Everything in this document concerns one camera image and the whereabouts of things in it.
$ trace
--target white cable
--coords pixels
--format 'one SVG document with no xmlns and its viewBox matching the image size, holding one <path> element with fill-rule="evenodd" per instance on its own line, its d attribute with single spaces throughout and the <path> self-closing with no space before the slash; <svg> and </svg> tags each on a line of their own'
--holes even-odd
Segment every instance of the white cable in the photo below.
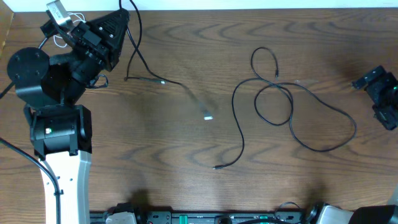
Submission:
<svg viewBox="0 0 398 224">
<path fill-rule="evenodd" d="M 73 16 L 76 16 L 76 17 L 78 18 L 77 20 L 73 21 L 73 23 L 75 23 L 75 22 L 80 22 L 80 21 L 86 22 L 85 15 L 83 15 L 83 13 L 80 13 L 80 12 L 68 12 L 68 15 L 69 15 L 69 16 L 72 16 L 72 15 L 73 15 Z M 65 44 L 64 46 L 59 45 L 59 44 L 57 43 L 57 41 L 56 41 L 57 38 L 62 39 L 62 37 L 60 37 L 60 36 L 58 36 L 58 35 L 54 35 L 54 36 L 53 36 L 53 39 L 54 39 L 55 45 L 57 45 L 58 47 L 62 47 L 62 48 L 68 46 L 68 44 Z"/>
</svg>

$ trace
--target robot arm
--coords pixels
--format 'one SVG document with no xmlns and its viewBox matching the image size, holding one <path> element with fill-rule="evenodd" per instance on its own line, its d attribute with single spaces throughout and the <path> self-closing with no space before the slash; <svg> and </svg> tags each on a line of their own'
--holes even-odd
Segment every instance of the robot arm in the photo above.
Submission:
<svg viewBox="0 0 398 224">
<path fill-rule="evenodd" d="M 7 73 L 27 103 L 24 114 L 35 156 L 59 186 L 58 194 L 42 172 L 47 224 L 58 223 L 59 210 L 61 223 L 90 223 L 91 112 L 75 103 L 86 88 L 97 88 L 100 71 L 118 64 L 129 13 L 120 9 L 74 27 L 59 0 L 47 7 L 50 20 L 41 27 L 46 39 L 60 34 L 72 51 L 50 57 L 41 47 L 21 49 L 11 57 Z"/>
</svg>

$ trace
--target green terminal block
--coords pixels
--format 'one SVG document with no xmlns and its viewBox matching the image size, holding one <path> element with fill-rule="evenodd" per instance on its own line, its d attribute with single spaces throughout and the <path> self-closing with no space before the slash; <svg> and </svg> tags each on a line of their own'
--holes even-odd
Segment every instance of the green terminal block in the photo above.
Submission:
<svg viewBox="0 0 398 224">
<path fill-rule="evenodd" d="M 260 216 L 260 219 L 268 219 L 268 216 L 266 216 L 266 215 L 261 215 Z"/>
<path fill-rule="evenodd" d="M 180 224 L 188 224 L 188 215 L 180 215 Z"/>
</svg>

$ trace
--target wood grain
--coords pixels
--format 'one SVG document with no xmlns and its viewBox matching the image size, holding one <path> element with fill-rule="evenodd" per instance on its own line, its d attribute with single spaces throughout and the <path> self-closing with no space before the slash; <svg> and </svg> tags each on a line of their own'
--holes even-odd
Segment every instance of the wood grain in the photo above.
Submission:
<svg viewBox="0 0 398 224">
<path fill-rule="evenodd" d="M 14 12 L 4 3 L 0 1 L 0 57 L 2 54 L 2 48 L 6 44 L 7 35 L 11 26 Z"/>
<path fill-rule="evenodd" d="M 87 19 L 106 12 L 87 12 Z M 123 81 L 133 47 L 125 39 L 119 65 L 108 75 L 109 88 L 87 91 L 79 104 L 92 112 L 93 166 L 90 209 L 119 202 L 171 206 L 174 210 L 273 210 L 284 201 L 306 207 L 316 200 L 353 210 L 382 205 L 398 179 L 396 131 L 373 118 L 372 102 L 350 82 L 377 65 L 398 74 L 398 9 L 312 9 L 240 11 L 144 11 L 141 52 L 159 75 L 186 84 L 213 113 L 200 110 L 179 86 Z M 132 13 L 130 28 L 137 39 Z M 3 58 L 0 89 L 9 79 L 9 57 L 42 40 L 44 13 L 17 13 Z M 348 112 L 358 135 L 347 146 L 314 153 L 295 142 L 287 126 L 262 122 L 253 99 L 263 83 L 248 83 L 236 95 L 236 113 L 246 149 L 234 166 L 212 170 L 234 159 L 241 138 L 231 112 L 234 87 L 254 77 L 252 51 L 270 47 L 280 80 L 299 82 L 322 100 Z M 50 54 L 70 51 L 49 41 Z M 266 52 L 255 67 L 273 80 L 274 62 Z M 149 76 L 135 58 L 131 75 Z M 294 129 L 310 146 L 344 141 L 353 127 L 302 90 L 293 88 Z M 14 90 L 1 100 L 0 136 L 33 154 L 24 102 Z M 287 100 L 274 90 L 259 98 L 267 118 L 282 121 Z M 1 146 L 0 222 L 43 223 L 44 191 L 39 170 Z"/>
</svg>

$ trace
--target wire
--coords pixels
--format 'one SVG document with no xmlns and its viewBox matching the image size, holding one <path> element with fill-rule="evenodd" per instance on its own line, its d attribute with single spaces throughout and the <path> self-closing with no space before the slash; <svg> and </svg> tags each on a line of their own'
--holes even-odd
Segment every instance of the wire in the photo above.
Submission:
<svg viewBox="0 0 398 224">
<path fill-rule="evenodd" d="M 284 206 L 286 206 L 286 205 L 295 205 L 300 211 L 302 211 L 302 209 L 300 208 L 300 206 L 297 205 L 296 203 L 294 203 L 294 202 L 284 202 L 284 203 L 282 203 L 281 205 L 279 205 L 279 207 L 274 211 L 274 216 L 275 216 L 276 219 L 280 220 L 280 217 L 277 216 L 276 213 L 277 213 L 282 207 L 284 207 Z M 294 224 L 307 223 L 307 222 L 303 222 L 303 219 L 304 219 L 304 217 L 301 216 L 301 217 L 300 217 L 300 221 L 298 221 L 297 223 L 294 223 Z"/>
<path fill-rule="evenodd" d="M 163 77 L 160 77 L 158 75 L 156 75 L 154 72 L 152 72 L 149 69 L 149 66 L 147 64 L 147 62 L 144 59 L 144 56 L 142 56 L 140 50 L 138 49 L 139 44 L 141 43 L 141 39 L 142 39 L 142 21 L 141 21 L 141 15 L 139 14 L 139 10 L 137 8 L 137 6 L 134 4 L 134 2 L 132 0 L 130 0 L 131 4 L 134 6 L 136 12 L 137 12 L 137 17 L 138 17 L 138 21 L 139 21 L 139 39 L 138 39 L 138 43 L 136 44 L 134 39 L 132 38 L 132 35 L 130 33 L 130 29 L 129 27 L 127 27 L 127 34 L 130 38 L 131 44 L 134 46 L 134 51 L 130 57 L 130 61 L 127 65 L 127 75 L 124 78 L 124 81 L 127 81 L 128 79 L 136 79 L 136 80 L 145 80 L 145 81 L 151 81 L 151 82 L 157 82 L 157 83 L 161 83 L 161 84 L 165 84 L 164 82 L 169 82 L 169 83 L 173 83 L 176 85 L 180 85 L 188 94 L 188 96 L 191 98 L 191 100 L 193 100 L 196 104 L 198 104 L 198 106 L 200 107 L 201 112 L 203 113 L 204 119 L 205 120 L 210 120 L 213 119 L 213 116 L 211 115 L 211 113 L 207 110 L 206 106 L 193 94 L 193 92 L 184 84 L 180 83 L 180 82 L 176 82 L 176 81 L 172 81 Z M 121 4 L 121 0 L 119 0 L 119 8 L 122 9 L 122 4 Z M 156 79 L 148 79 L 148 78 L 144 78 L 144 77 L 129 77 L 129 70 L 130 70 L 130 66 L 131 66 L 131 60 L 133 59 L 135 54 L 138 54 L 138 56 L 140 57 L 141 61 L 143 62 L 146 70 L 153 76 L 156 77 Z"/>
<path fill-rule="evenodd" d="M 25 157 L 27 160 L 33 162 L 40 170 L 42 170 L 51 180 L 52 184 L 54 185 L 55 189 L 55 204 L 57 210 L 57 224 L 61 224 L 61 206 L 60 206 L 60 190 L 58 186 L 58 182 L 55 177 L 50 173 L 48 169 L 46 169 L 41 163 L 39 163 L 35 158 L 30 156 L 28 153 L 24 152 L 23 150 L 19 149 L 18 147 L 12 145 L 11 143 L 7 142 L 3 138 L 0 138 L 0 142 L 3 143 L 8 148 L 14 150 L 16 153 L 20 154 L 21 156 Z"/>
<path fill-rule="evenodd" d="M 269 84 L 269 85 L 263 87 L 262 89 L 260 89 L 260 90 L 257 92 L 257 94 L 255 95 L 255 97 L 254 97 L 254 109 L 256 110 L 257 115 L 258 115 L 263 121 L 265 121 L 266 123 L 268 123 L 268 124 L 270 124 L 270 125 L 273 125 L 273 126 L 282 126 L 283 124 L 289 122 L 289 128 L 290 128 L 290 132 L 292 133 L 292 137 L 293 137 L 299 144 L 301 144 L 303 147 L 305 147 L 305 148 L 307 148 L 307 149 L 309 149 L 309 150 L 311 150 L 311 151 L 313 151 L 313 152 L 329 152 L 329 151 L 332 151 L 332 150 L 334 150 L 334 149 L 337 149 L 337 148 L 339 148 L 339 147 L 341 147 L 341 146 L 344 146 L 345 144 L 349 143 L 352 139 L 355 138 L 355 135 L 356 135 L 356 132 L 357 132 L 356 122 L 355 122 L 355 120 L 354 120 L 348 113 L 344 112 L 344 111 L 341 110 L 341 109 L 335 108 L 334 106 L 330 106 L 329 104 L 323 102 L 321 99 L 319 99 L 315 94 L 313 94 L 310 90 L 306 89 L 304 86 L 301 86 L 301 85 L 296 84 L 296 83 L 289 83 L 289 82 L 283 82 L 283 83 L 275 84 L 275 83 L 272 83 L 272 82 L 270 82 L 270 81 L 268 81 L 268 80 L 262 78 L 262 77 L 256 72 L 256 70 L 254 69 L 254 65 L 253 65 L 253 58 L 254 58 L 254 55 L 255 55 L 256 52 L 257 52 L 258 50 L 260 50 L 260 49 L 264 49 L 264 50 L 268 51 L 268 52 L 272 55 L 272 57 L 274 58 L 275 66 L 276 66 L 275 77 L 276 77 L 276 78 L 278 77 L 279 68 L 278 68 L 278 61 L 277 61 L 277 58 L 276 58 L 276 56 L 275 56 L 275 53 L 274 53 L 271 49 L 269 49 L 269 48 L 267 48 L 267 47 L 259 47 L 259 48 L 257 48 L 256 50 L 254 50 L 254 52 L 253 52 L 252 55 L 251 55 L 250 65 L 251 65 L 251 69 L 252 69 L 253 73 L 255 74 L 255 76 L 257 76 L 257 78 L 249 78 L 249 79 L 246 79 L 246 80 L 241 81 L 241 82 L 235 87 L 235 89 L 234 89 L 234 91 L 233 91 L 233 93 L 232 93 L 232 100 L 231 100 L 232 113 L 233 113 L 233 115 L 234 115 L 234 119 L 235 119 L 236 125 L 237 125 L 237 127 L 238 127 L 239 133 L 241 134 L 241 138 L 242 138 L 242 149 L 241 149 L 241 152 L 239 153 L 239 155 L 237 156 L 237 158 L 236 158 L 234 161 L 232 161 L 232 162 L 230 162 L 230 163 L 227 163 L 227 164 L 224 164 L 224 165 L 217 165 L 217 166 L 214 166 L 213 169 L 222 169 L 222 168 L 228 167 L 228 166 L 230 166 L 230 165 L 233 165 L 235 162 L 237 162 L 237 161 L 239 160 L 239 158 L 240 158 L 240 157 L 242 156 L 242 154 L 243 154 L 243 151 L 244 151 L 244 136 L 243 136 L 242 129 L 241 129 L 240 125 L 239 125 L 238 119 L 237 119 L 237 117 L 236 117 L 235 107 L 234 107 L 234 97 L 235 97 L 236 90 L 237 90 L 243 83 L 250 82 L 250 81 L 254 81 L 254 80 L 259 80 L 259 81 L 266 82 L 267 84 Z M 336 146 L 333 146 L 333 147 L 331 147 L 331 148 L 329 148 L 329 149 L 319 150 L 319 149 L 311 148 L 311 147 L 309 147 L 308 145 L 304 144 L 301 140 L 298 139 L 298 137 L 297 137 L 297 136 L 295 135 L 295 133 L 294 133 L 294 130 L 293 130 L 293 110 L 294 110 L 294 106 L 293 106 L 293 105 L 294 105 L 293 95 L 292 95 L 292 93 L 291 93 L 286 87 L 284 87 L 284 85 L 292 85 L 292 86 L 300 87 L 301 89 L 305 90 L 308 94 L 310 94 L 311 96 L 313 96 L 316 100 L 318 100 L 318 102 L 320 102 L 320 103 L 323 104 L 324 106 L 326 106 L 326 107 L 328 107 L 329 109 L 332 109 L 332 110 L 334 110 L 334 111 L 337 111 L 337 112 L 341 113 L 342 115 L 345 115 L 346 117 L 348 117 L 348 118 L 351 120 L 351 122 L 353 123 L 353 126 L 354 126 L 354 133 L 352 134 L 352 136 L 351 136 L 348 140 L 346 140 L 345 142 L 340 143 L 340 144 L 337 144 Z M 258 98 L 258 96 L 260 95 L 261 92 L 263 92 L 265 89 L 267 89 L 267 88 L 269 88 L 269 87 L 277 88 L 281 93 L 283 93 L 283 94 L 287 97 L 287 99 L 289 100 L 289 103 L 290 103 L 290 115 L 289 115 L 289 117 L 288 117 L 284 122 L 279 123 L 279 124 L 272 123 L 272 122 L 270 122 L 269 120 L 265 119 L 265 117 L 263 117 L 263 115 L 261 115 L 260 112 L 259 112 L 258 109 L 257 109 L 257 98 Z"/>
<path fill-rule="evenodd" d="M 11 82 L 1 93 L 0 93 L 0 100 L 3 98 L 7 92 L 15 85 L 14 82 Z"/>
<path fill-rule="evenodd" d="M 45 37 L 44 40 L 39 44 L 38 49 L 41 49 L 48 40 L 49 39 Z"/>
<path fill-rule="evenodd" d="M 77 20 L 75 20 L 75 21 L 73 21 L 73 23 L 75 23 L 75 22 L 86 22 L 86 18 L 85 18 L 85 16 L 83 15 L 83 13 L 80 13 L 80 12 L 68 12 L 68 15 L 69 16 L 76 16 L 78 19 Z M 53 39 L 54 39 L 54 43 L 55 43 L 55 45 L 57 45 L 58 47 L 61 47 L 61 48 L 65 48 L 65 47 L 67 47 L 68 46 L 68 44 L 65 44 L 65 45 L 59 45 L 58 43 L 57 43 L 57 38 L 58 39 L 62 39 L 62 37 L 60 37 L 60 36 L 58 36 L 58 35 L 54 35 L 53 36 Z"/>
</svg>

